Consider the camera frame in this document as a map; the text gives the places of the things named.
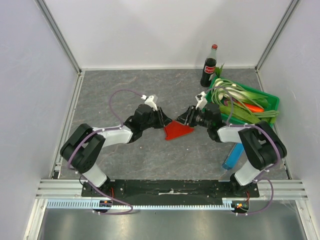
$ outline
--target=coca-cola bottle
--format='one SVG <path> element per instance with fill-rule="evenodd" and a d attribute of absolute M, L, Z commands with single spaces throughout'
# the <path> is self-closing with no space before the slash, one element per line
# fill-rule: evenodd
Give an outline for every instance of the coca-cola bottle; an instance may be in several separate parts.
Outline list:
<path fill-rule="evenodd" d="M 217 64 L 217 48 L 218 45 L 213 44 L 211 47 L 211 52 L 205 60 L 204 67 L 202 70 L 202 77 L 200 80 L 200 84 L 202 87 L 207 88 L 211 84 L 211 76 L 214 74 Z"/>

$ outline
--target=white backdrop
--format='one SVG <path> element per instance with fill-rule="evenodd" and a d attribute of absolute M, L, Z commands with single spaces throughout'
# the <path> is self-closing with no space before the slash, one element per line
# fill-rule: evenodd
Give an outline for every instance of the white backdrop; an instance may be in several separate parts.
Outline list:
<path fill-rule="evenodd" d="M 0 33 L 0 239 L 21 240 L 77 74 L 35 1 L 0 1 Z"/>
<path fill-rule="evenodd" d="M 320 223 L 320 2 L 300 1 L 262 66 L 264 90 L 280 98 L 278 132 Z"/>
<path fill-rule="evenodd" d="M 82 68 L 253 67 L 290 0 L 46 0 Z"/>

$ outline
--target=green plastic basket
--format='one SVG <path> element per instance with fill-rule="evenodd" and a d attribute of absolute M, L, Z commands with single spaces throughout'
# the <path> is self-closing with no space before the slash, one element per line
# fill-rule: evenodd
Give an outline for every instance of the green plastic basket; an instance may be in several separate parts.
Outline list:
<path fill-rule="evenodd" d="M 217 77 L 214 77 L 212 79 L 212 83 L 210 85 L 210 88 L 213 88 L 213 85 L 215 84 L 215 80 L 217 79 Z M 254 89 L 252 87 L 249 87 L 249 86 L 246 86 L 246 85 L 243 85 L 243 84 L 240 84 L 238 82 L 234 82 L 235 84 L 243 87 L 245 90 L 249 91 L 249 92 L 252 92 L 252 93 L 256 93 L 256 94 L 261 94 L 261 95 L 264 95 L 264 96 L 267 96 L 267 101 L 268 101 L 268 107 L 265 108 L 264 110 L 265 111 L 269 111 L 269 110 L 278 110 L 278 106 L 279 106 L 279 98 L 277 96 L 273 96 L 271 94 L 268 94 L 268 93 L 265 93 L 263 91 L 259 91 L 257 89 Z M 208 101 L 208 103 L 211 103 L 211 91 L 208 92 L 208 94 L 206 95 L 206 100 Z M 228 115 L 224 114 L 224 113 L 221 113 L 221 116 L 222 116 L 222 119 L 224 121 L 226 121 L 228 119 Z M 239 119 L 237 119 L 236 117 L 231 117 L 230 118 L 230 123 L 231 124 L 239 124 L 239 125 L 243 125 L 245 124 L 244 121 L 241 121 Z"/>

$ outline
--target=aluminum frame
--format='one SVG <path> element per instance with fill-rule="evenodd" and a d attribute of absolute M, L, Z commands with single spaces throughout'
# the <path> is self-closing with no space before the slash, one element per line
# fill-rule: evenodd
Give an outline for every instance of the aluminum frame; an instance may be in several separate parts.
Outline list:
<path fill-rule="evenodd" d="M 52 166 L 51 166 L 51 172 L 49 174 L 49 178 L 53 178 L 55 175 L 56 175 L 56 177 L 54 177 L 54 178 L 59 178 L 61 164 L 63 161 L 62 156 L 60 156 L 59 149 L 62 148 L 62 146 L 65 144 L 65 142 L 68 139 L 71 125 L 72 125 L 72 120 L 75 115 L 76 106 L 77 106 L 77 102 L 78 102 L 80 91 L 81 91 L 81 86 L 84 81 L 84 77 L 85 77 L 85 72 L 83 71 L 78 75 L 78 77 L 76 79 L 71 102 L 70 102 L 69 109 L 68 109 L 68 112 L 66 115 L 66 119 L 64 121 L 63 129 L 61 132 L 60 141 L 59 141 L 58 147 L 56 149 L 56 152 L 54 154 L 54 162 L 52 163 Z"/>
<path fill-rule="evenodd" d="M 274 188 L 274 201 L 295 200 L 298 213 L 308 240 L 320 240 L 315 218 L 308 201 L 307 193 L 301 180 L 271 180 Z M 251 201 L 268 201 L 271 195 L 270 184 L 266 180 L 258 182 L 260 197 Z M 25 231 L 24 240 L 36 240 L 40 234 L 42 220 L 50 200 L 77 200 L 87 203 L 92 200 L 107 200 L 107 197 L 82 197 L 82 185 L 77 179 L 42 179 L 36 193 L 31 216 Z M 243 201 L 245 198 L 223 198 L 227 201 Z M 156 210 L 156 206 L 136 206 L 137 209 Z M 178 206 L 174 209 L 214 210 L 214 207 L 199 205 Z"/>
<path fill-rule="evenodd" d="M 266 45 L 259 61 L 257 62 L 256 66 L 255 66 L 256 71 L 260 71 L 262 65 L 266 61 L 271 50 L 274 48 L 274 45 L 276 44 L 278 38 L 280 37 L 281 33 L 283 32 L 285 26 L 287 25 L 290 17 L 293 14 L 293 12 L 297 8 L 299 2 L 300 2 L 300 0 L 291 0 L 291 2 L 289 3 L 289 6 L 286 8 L 280 22 L 278 23 L 278 26 L 276 27 L 274 33 L 271 36 L 271 39 L 269 40 L 268 44 Z"/>
<path fill-rule="evenodd" d="M 58 42 L 61 45 L 61 48 L 63 49 L 63 51 L 65 52 L 65 54 L 67 55 L 67 57 L 69 58 L 74 70 L 80 74 L 81 73 L 81 68 L 75 58 L 75 56 L 73 55 L 72 51 L 70 50 L 67 41 L 65 40 L 63 34 L 61 33 L 52 13 L 50 12 L 46 1 L 45 0 L 35 0 L 35 2 L 37 3 L 38 7 L 40 8 L 43 16 L 45 17 L 47 23 L 49 24 L 51 30 L 53 31 L 53 34 L 55 35 L 56 39 L 58 40 Z"/>

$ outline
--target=granite surface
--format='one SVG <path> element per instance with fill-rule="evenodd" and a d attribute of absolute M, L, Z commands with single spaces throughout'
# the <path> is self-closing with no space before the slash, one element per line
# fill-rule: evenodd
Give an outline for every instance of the granite surface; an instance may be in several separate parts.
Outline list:
<path fill-rule="evenodd" d="M 222 76 L 259 89 L 254 69 L 224 69 Z M 70 132 L 82 123 L 92 127 L 117 126 L 119 122 L 109 110 L 108 100 L 118 89 L 157 95 L 157 105 L 174 119 L 188 106 L 196 105 L 195 95 L 204 90 L 200 78 L 199 69 L 86 71 Z M 131 92 L 119 92 L 112 99 L 112 107 L 124 120 L 141 103 Z M 163 129 L 151 128 L 136 142 L 103 148 L 97 164 L 111 179 L 229 179 L 247 160 L 243 154 L 234 169 L 222 169 L 233 146 L 234 143 L 212 141 L 200 126 L 171 141 L 165 140 Z M 283 164 L 267 175 L 271 179 L 287 179 Z M 67 169 L 64 161 L 60 178 L 74 179 L 78 175 Z"/>

